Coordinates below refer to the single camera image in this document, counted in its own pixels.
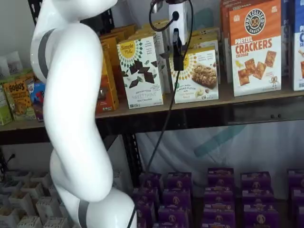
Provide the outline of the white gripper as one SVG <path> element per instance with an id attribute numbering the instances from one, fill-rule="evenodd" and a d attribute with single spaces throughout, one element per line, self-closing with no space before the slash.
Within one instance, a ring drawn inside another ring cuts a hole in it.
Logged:
<path id="1" fill-rule="evenodd" d="M 178 20 L 174 20 L 169 25 L 170 41 L 173 47 L 173 66 L 175 71 L 183 71 L 182 50 L 188 49 L 189 37 L 189 6 L 187 2 L 169 4 L 169 19 L 173 18 L 173 12 L 178 12 Z"/>

